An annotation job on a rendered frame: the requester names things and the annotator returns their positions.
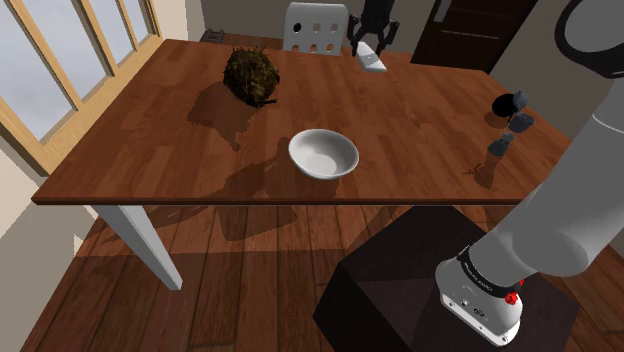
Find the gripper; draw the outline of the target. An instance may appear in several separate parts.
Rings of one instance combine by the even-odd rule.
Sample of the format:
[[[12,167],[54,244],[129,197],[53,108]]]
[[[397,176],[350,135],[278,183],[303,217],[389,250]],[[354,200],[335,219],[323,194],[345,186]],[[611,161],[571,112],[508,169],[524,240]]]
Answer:
[[[358,46],[365,32],[377,32],[376,54],[380,55],[388,45],[393,43],[400,26],[397,20],[390,20],[391,11],[392,0],[365,0],[360,18],[353,14],[349,15],[346,36],[351,47]],[[356,28],[360,20],[362,26]]]

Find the white remote control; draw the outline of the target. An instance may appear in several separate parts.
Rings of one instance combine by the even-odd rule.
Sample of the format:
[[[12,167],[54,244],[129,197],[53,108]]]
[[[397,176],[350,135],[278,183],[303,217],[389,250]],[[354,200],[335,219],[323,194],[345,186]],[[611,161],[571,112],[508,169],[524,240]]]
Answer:
[[[387,71],[379,56],[363,41],[358,42],[356,57],[363,71],[376,73]]]

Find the white chair with round holes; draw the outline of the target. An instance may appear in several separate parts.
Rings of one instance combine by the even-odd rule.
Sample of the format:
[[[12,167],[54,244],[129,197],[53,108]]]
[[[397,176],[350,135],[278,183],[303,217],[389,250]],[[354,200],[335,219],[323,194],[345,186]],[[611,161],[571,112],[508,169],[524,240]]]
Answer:
[[[282,49],[339,56],[347,20],[344,4],[291,2],[285,14]]]

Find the wooden table with white legs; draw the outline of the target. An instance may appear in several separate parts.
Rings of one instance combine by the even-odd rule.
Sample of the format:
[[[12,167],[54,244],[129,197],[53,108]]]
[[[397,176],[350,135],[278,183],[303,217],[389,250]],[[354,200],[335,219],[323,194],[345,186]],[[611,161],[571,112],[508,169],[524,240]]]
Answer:
[[[551,171],[569,139],[538,119],[495,159],[501,86],[481,71],[269,50],[281,81],[253,108],[223,84],[226,45],[167,40],[34,194],[38,205],[89,205],[167,283],[179,277],[147,224],[161,210],[214,206],[244,237],[248,213],[295,205],[514,205]],[[350,139],[357,167],[334,180],[302,173],[293,136]]]

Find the dark wooden door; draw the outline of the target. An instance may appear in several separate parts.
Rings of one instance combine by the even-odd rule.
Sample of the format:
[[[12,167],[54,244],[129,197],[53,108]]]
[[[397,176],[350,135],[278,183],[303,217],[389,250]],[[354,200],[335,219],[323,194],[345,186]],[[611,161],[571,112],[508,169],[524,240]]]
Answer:
[[[538,0],[436,0],[413,64],[490,73]]]

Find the white bowl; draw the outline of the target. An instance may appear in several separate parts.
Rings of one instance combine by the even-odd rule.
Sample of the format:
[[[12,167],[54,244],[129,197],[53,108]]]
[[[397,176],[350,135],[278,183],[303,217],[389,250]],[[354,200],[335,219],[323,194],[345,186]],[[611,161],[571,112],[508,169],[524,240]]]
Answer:
[[[297,133],[289,142],[288,152],[302,173],[319,180],[339,179],[359,163],[355,144],[342,134],[326,129]]]

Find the brown green spiky ball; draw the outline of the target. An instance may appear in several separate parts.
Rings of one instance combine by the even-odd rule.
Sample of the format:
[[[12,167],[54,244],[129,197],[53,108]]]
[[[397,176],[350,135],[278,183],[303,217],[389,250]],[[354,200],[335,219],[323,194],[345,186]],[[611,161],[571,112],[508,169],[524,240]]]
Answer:
[[[278,68],[264,52],[264,47],[232,48],[223,71],[223,84],[246,105],[262,108],[277,102],[271,99],[280,83]]]

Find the black and grey jointed figure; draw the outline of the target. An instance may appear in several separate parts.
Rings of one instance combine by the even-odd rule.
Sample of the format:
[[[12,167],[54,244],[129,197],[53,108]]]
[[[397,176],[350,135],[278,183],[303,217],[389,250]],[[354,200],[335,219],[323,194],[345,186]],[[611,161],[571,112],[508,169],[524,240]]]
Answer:
[[[492,112],[508,122],[508,132],[504,132],[488,146],[489,153],[497,157],[504,156],[516,135],[523,133],[535,123],[531,115],[522,112],[527,104],[528,97],[522,90],[502,94],[493,101]]]

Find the dark robot stand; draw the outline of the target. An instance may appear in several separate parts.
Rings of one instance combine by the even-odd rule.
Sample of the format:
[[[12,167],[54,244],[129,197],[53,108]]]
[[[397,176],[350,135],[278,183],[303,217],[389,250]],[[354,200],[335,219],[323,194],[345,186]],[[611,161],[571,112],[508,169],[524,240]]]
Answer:
[[[412,207],[339,262],[314,321],[335,352],[564,352],[579,306],[538,274],[504,347],[442,305],[437,265],[484,234],[452,206]]]

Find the wooden framed window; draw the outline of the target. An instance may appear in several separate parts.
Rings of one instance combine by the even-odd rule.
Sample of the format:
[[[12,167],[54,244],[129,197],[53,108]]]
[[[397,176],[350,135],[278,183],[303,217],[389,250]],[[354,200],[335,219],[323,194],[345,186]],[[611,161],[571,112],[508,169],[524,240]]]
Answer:
[[[0,136],[51,173],[162,41],[153,0],[0,0]]]

